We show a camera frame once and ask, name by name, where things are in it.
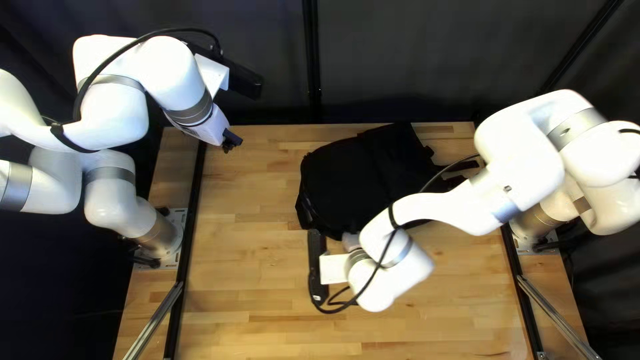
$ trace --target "black rod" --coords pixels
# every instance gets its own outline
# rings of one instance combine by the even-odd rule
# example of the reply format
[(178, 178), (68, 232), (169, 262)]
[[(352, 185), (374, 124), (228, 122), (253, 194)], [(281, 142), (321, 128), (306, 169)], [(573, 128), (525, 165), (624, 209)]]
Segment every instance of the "black rod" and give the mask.
[(310, 116), (313, 122), (320, 122), (322, 119), (322, 87), (320, 85), (317, 0), (302, 0), (302, 15), (305, 22), (305, 50), (307, 53), (307, 85)]
[(204, 160), (207, 155), (207, 143), (200, 141), (196, 154), (195, 168), (193, 169), (193, 179), (191, 180), (191, 195), (189, 196), (189, 207), (187, 210), (187, 220), (184, 224), (184, 235), (182, 236), (182, 249), (180, 250), (180, 262), (178, 263), (178, 274), (175, 282), (182, 282), (182, 293), (171, 308), (169, 317), (169, 329), (164, 342), (164, 360), (175, 359), (175, 349), (180, 337), (180, 323), (182, 320), (182, 310), (184, 307), (184, 294), (187, 287), (187, 275), (189, 273), (189, 263), (191, 261), (191, 244), (196, 228), (196, 217), (198, 202), (200, 201), (200, 186), (202, 185), (202, 172)]
[(616, 12), (623, 1), (624, 0), (607, 0), (593, 19), (591, 19), (591, 22), (589, 22), (587, 27), (582, 31), (575, 43), (573, 43), (571, 48), (569, 48), (569, 51), (564, 58), (556, 66), (553, 72), (551, 72), (551, 75), (549, 75), (540, 90), (538, 90), (537, 95), (546, 94), (556, 87), (567, 70), (569, 70), (578, 56), (582, 54), (589, 43), (591, 43), (591, 41), (596, 37), (598, 32), (602, 29), (604, 24), (607, 23), (609, 18), (611, 18), (611, 15)]
[(540, 341), (540, 334), (538, 334), (538, 326), (536, 325), (536, 318), (533, 315), (531, 301), (529, 300), (529, 296), (518, 285), (518, 275), (522, 275), (522, 267), (520, 266), (520, 260), (518, 259), (518, 251), (513, 244), (513, 237), (511, 235), (511, 228), (509, 225), (504, 224), (500, 228), (500, 232), (502, 233), (502, 241), (504, 242), (504, 248), (507, 252), (507, 258), (509, 259), (513, 286), (515, 287), (518, 303), (520, 304), (520, 310), (522, 311), (522, 320), (524, 321), (524, 327), (527, 331), (531, 351), (533, 352), (533, 359), (537, 359), (538, 352), (542, 352), (544, 350), (542, 348), (542, 341)]

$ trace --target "metal rail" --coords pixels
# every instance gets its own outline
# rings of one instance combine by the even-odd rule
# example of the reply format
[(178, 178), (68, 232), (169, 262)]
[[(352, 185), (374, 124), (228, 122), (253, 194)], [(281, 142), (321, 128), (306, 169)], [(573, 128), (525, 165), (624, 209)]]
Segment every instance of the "metal rail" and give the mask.
[(182, 281), (176, 282), (171, 290), (169, 290), (164, 300), (162, 300), (162, 302), (160, 303), (160, 306), (158, 306), (155, 313), (151, 316), (151, 319), (149, 319), (149, 321), (145, 325), (145, 328), (142, 329), (136, 341), (134, 341), (133, 345), (131, 345), (131, 348), (129, 348), (127, 354), (124, 355), (124, 360), (136, 360), (140, 356), (140, 354), (142, 354), (142, 351), (147, 346), (147, 343), (149, 343), (149, 340), (151, 340), (151, 336), (153, 336), (153, 334), (156, 332), (156, 329), (158, 328), (158, 326), (160, 326), (160, 323), (162, 322), (166, 314), (173, 307), (173, 304), (178, 299), (178, 297), (182, 294), (183, 284), (184, 283)]
[(554, 326), (560, 331), (560, 333), (564, 336), (569, 344), (574, 347), (574, 349), (582, 356), (584, 356), (588, 360), (602, 360), (598, 354), (582, 339), (580, 336), (573, 330), (573, 327), (569, 325), (568, 322), (563, 318), (560, 313), (545, 299), (544, 296), (533, 286), (527, 279), (522, 277), (522, 275), (518, 275), (518, 285), (524, 292), (529, 296), (529, 298), (540, 306), (540, 309), (545, 312), (545, 314), (551, 319), (551, 322)]

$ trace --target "silver joint band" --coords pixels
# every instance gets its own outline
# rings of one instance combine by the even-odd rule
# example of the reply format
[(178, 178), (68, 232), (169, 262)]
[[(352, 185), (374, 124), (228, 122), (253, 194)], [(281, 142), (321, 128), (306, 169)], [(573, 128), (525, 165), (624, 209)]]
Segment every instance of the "silver joint band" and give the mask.
[(194, 126), (207, 120), (211, 116), (213, 98), (207, 89), (200, 100), (192, 107), (185, 110), (167, 110), (164, 113), (180, 125)]
[(558, 151), (592, 127), (607, 122), (598, 110), (588, 108), (568, 117), (547, 135)]
[(156, 258), (163, 258), (171, 253), (171, 247), (176, 237), (175, 226), (156, 211), (156, 222), (151, 229), (146, 234), (132, 240), (150, 251)]
[(409, 251), (411, 250), (411, 246), (413, 246), (413, 239), (409, 237), (408, 241), (404, 245), (400, 254), (398, 254), (395, 258), (391, 259), (390, 261), (387, 261), (386, 263), (382, 264), (381, 266), (383, 268), (388, 269), (400, 264), (400, 261), (404, 260), (406, 255), (409, 254)]
[(28, 165), (9, 163), (9, 174), (4, 193), (0, 198), (0, 209), (20, 211), (24, 207), (31, 190), (33, 168)]
[(136, 175), (125, 168), (99, 167), (86, 173), (86, 183), (100, 179), (121, 179), (136, 186)]
[[(78, 90), (84, 85), (84, 82), (87, 78), (84, 78), (78, 82)], [(145, 92), (145, 87), (142, 86), (141, 83), (133, 80), (132, 78), (127, 78), (126, 76), (121, 75), (98, 75), (91, 85), (98, 84), (120, 84), (132, 87), (134, 89), (140, 90), (143, 94)]]
[(501, 223), (506, 224), (520, 213), (518, 206), (507, 196), (510, 186), (502, 187), (494, 183), (489, 171), (484, 168), (470, 179), (471, 185), (479, 190), (478, 196), (489, 205), (491, 214)]

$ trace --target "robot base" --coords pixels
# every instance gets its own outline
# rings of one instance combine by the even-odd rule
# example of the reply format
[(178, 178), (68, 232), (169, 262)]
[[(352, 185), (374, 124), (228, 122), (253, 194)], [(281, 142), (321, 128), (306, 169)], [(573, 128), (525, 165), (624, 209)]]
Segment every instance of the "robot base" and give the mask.
[[(148, 265), (134, 264), (134, 271), (149, 271), (149, 270), (169, 270), (177, 269), (180, 261), (180, 246), (182, 245), (182, 236), (184, 232), (184, 224), (187, 220), (187, 208), (169, 209), (169, 215), (166, 216), (167, 220), (173, 224), (173, 226), (179, 228), (178, 240), (175, 242), (174, 247), (171, 249), (171, 254), (160, 260), (160, 267), (152, 268)], [(150, 254), (146, 253), (144, 248), (136, 250), (135, 256), (142, 258), (152, 258)]]

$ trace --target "black cable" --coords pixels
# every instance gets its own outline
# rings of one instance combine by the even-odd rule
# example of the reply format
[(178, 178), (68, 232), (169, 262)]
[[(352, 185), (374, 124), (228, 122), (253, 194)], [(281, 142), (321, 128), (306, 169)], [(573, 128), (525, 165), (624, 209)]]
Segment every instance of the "black cable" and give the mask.
[(640, 131), (636, 130), (636, 129), (620, 129), (618, 130), (618, 132), (620, 132), (621, 134), (624, 133), (634, 133), (634, 134), (638, 134), (640, 135)]
[(344, 304), (346, 304), (347, 303), (346, 301), (333, 301), (333, 299), (337, 298), (338, 296), (340, 296), (341, 293), (344, 293), (345, 291), (347, 291), (349, 289), (351, 289), (351, 287), (348, 286), (348, 285), (343, 287), (342, 289), (340, 289), (340, 291), (338, 291), (337, 293), (333, 294), (329, 298), (329, 300), (326, 301), (326, 304), (327, 305), (344, 305)]
[(128, 43), (127, 45), (121, 47), (115, 53), (111, 54), (111, 56), (106, 58), (106, 60), (104, 60), (100, 65), (98, 65), (98, 67), (95, 68), (95, 70), (91, 73), (91, 75), (89, 75), (86, 78), (86, 81), (84, 82), (82, 87), (78, 90), (78, 95), (76, 96), (76, 100), (74, 102), (74, 121), (80, 121), (80, 119), (82, 117), (81, 114), (80, 114), (80, 105), (82, 105), (82, 101), (84, 99), (84, 96), (86, 95), (87, 90), (89, 90), (89, 86), (91, 86), (91, 84), (93, 83), (95, 78), (107, 67), (107, 65), (109, 65), (111, 62), (113, 62), (113, 60), (117, 59), (120, 55), (124, 54), (124, 52), (126, 52), (127, 50), (133, 48), (134, 46), (136, 46), (136, 45), (138, 45), (138, 44), (140, 44), (142, 42), (145, 42), (145, 41), (149, 40), (152, 37), (157, 37), (157, 36), (161, 36), (161, 35), (167, 35), (167, 34), (170, 34), (170, 33), (201, 33), (201, 34), (205, 34), (208, 37), (211, 37), (213, 39), (213, 41), (215, 43), (215, 46), (220, 51), (220, 56), (222, 56), (222, 54), (223, 54), (222, 47), (220, 47), (220, 41), (218, 40), (218, 37), (216, 37), (216, 35), (213, 35), (212, 33), (208, 32), (207, 30), (204, 30), (204, 29), (198, 29), (198, 28), (168, 28), (168, 29), (152, 31), (150, 33), (144, 34), (141, 37), (137, 38), (136, 40), (133, 40), (132, 42)]
[[(391, 236), (389, 236), (389, 240), (387, 240), (387, 244), (385, 245), (384, 250), (382, 250), (382, 255), (380, 256), (380, 260), (376, 263), (376, 268), (373, 269), (373, 273), (369, 277), (369, 280), (367, 280), (364, 286), (362, 286), (362, 289), (360, 289), (360, 291), (358, 291), (358, 293), (354, 295), (354, 297), (352, 297), (349, 301), (344, 303), (342, 306), (336, 307), (335, 309), (323, 309), (320, 307), (320, 305), (316, 304), (316, 302), (312, 301), (311, 303), (313, 303), (316, 309), (323, 314), (337, 314), (342, 310), (345, 310), (347, 307), (355, 304), (356, 300), (358, 300), (358, 297), (360, 297), (360, 295), (362, 295), (362, 293), (367, 289), (367, 287), (369, 287), (369, 284), (373, 280), (374, 276), (376, 276), (376, 272), (378, 272), (378, 270), (382, 266), (382, 260), (385, 258), (385, 255), (387, 254), (387, 250), (389, 249), (389, 245), (391, 245), (391, 241), (394, 239), (394, 236), (396, 235), (398, 229), (401, 229), (401, 228), (398, 227), (391, 232)], [(313, 294), (311, 294), (311, 273), (309, 273), (309, 277), (308, 277), (308, 288), (309, 288), (309, 296), (311, 297), (311, 299), (313, 299)]]
[(434, 181), (436, 181), (436, 179), (439, 179), (440, 176), (442, 176), (442, 174), (444, 174), (445, 172), (447, 172), (447, 170), (449, 170), (452, 167), (455, 167), (457, 164), (461, 163), (462, 161), (467, 161), (469, 159), (473, 159), (476, 156), (480, 156), (480, 154), (475, 153), (473, 155), (469, 155), (469, 156), (465, 156), (464, 158), (455, 161), (454, 163), (447, 165), (445, 168), (443, 168), (439, 173), (437, 173), (434, 177), (431, 178), (431, 180), (427, 181), (427, 183), (420, 189), (419, 193), (423, 193), (424, 190), (427, 190), (427, 188), (429, 188), (429, 186), (431, 184), (433, 184)]

